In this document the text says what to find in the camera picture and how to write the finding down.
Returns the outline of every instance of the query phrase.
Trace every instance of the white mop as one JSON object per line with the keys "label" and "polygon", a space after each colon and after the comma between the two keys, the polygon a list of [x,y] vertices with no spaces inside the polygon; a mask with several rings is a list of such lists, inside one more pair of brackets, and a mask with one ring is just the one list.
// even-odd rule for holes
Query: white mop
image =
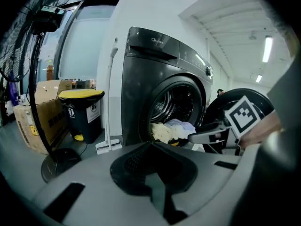
{"label": "white mop", "polygon": [[109,121],[109,98],[110,98],[110,80],[111,80],[111,71],[113,66],[114,57],[118,51],[117,47],[117,38],[115,38],[115,42],[112,47],[110,61],[108,66],[108,73],[107,73],[107,84],[106,84],[106,96],[104,100],[104,114],[105,114],[105,141],[98,143],[95,145],[97,154],[108,153],[111,150],[120,149],[122,147],[121,142],[118,139],[111,140],[110,135],[110,121]]}

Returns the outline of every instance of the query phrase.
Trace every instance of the trash bin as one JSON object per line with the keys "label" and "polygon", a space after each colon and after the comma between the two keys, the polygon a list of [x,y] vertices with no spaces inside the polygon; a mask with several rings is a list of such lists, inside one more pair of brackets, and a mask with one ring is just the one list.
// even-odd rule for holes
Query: trash bin
{"label": "trash bin", "polygon": [[59,95],[68,128],[76,140],[93,143],[100,135],[100,99],[104,91],[94,89],[74,89],[62,91]]}

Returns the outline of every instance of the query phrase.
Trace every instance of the warning sticker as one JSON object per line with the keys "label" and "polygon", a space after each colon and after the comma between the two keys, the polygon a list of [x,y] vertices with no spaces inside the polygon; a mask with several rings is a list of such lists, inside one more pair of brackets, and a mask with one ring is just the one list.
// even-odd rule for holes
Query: warning sticker
{"label": "warning sticker", "polygon": [[33,135],[38,136],[38,131],[35,126],[29,126],[30,130],[32,130]]}
{"label": "warning sticker", "polygon": [[87,120],[88,123],[90,123],[100,116],[100,101],[91,105],[86,110],[87,110]]}

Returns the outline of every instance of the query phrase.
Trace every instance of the ceiling light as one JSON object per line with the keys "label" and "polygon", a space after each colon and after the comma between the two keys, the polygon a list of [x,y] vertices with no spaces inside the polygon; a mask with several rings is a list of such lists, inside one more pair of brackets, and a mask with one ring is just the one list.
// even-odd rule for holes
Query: ceiling light
{"label": "ceiling light", "polygon": [[268,62],[269,56],[271,54],[272,50],[272,45],[273,45],[273,38],[270,36],[265,37],[265,47],[264,47],[264,54],[263,54],[263,62]]}
{"label": "ceiling light", "polygon": [[256,82],[259,83],[261,81],[262,75],[258,75]]}
{"label": "ceiling light", "polygon": [[202,62],[203,66],[206,66],[205,62],[202,60],[202,58],[199,55],[196,55],[196,57]]}

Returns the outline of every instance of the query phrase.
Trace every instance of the window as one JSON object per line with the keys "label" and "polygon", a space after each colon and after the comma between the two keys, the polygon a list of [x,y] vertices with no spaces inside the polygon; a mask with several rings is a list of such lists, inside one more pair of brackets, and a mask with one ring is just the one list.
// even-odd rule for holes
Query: window
{"label": "window", "polygon": [[115,6],[83,7],[63,45],[60,79],[96,80],[103,36]]}

